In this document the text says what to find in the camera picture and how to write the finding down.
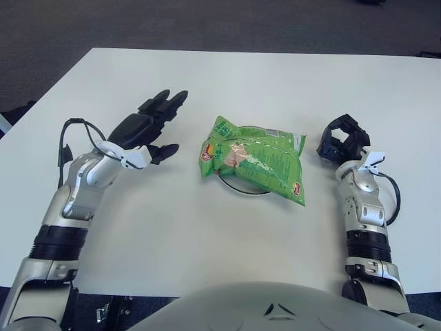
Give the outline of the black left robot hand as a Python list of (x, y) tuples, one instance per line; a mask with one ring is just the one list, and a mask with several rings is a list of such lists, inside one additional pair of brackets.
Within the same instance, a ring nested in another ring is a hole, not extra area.
[(176, 154), (179, 144), (158, 147), (153, 142), (162, 134), (165, 124), (177, 115), (187, 96), (186, 90), (173, 97), (169, 90), (163, 90), (144, 102), (137, 112), (118, 124), (106, 140), (96, 143), (97, 151), (102, 154), (96, 167), (141, 170)]

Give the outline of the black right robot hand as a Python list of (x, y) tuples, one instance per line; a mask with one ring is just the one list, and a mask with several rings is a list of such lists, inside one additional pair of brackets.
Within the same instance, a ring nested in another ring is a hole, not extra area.
[(384, 161), (385, 156), (381, 154), (370, 161), (369, 153), (365, 150), (370, 145), (367, 132), (349, 114), (344, 114), (325, 128), (316, 152), (321, 158), (339, 166), (345, 164), (336, 174), (338, 179), (353, 170), (385, 177), (385, 173), (378, 171), (378, 165)]

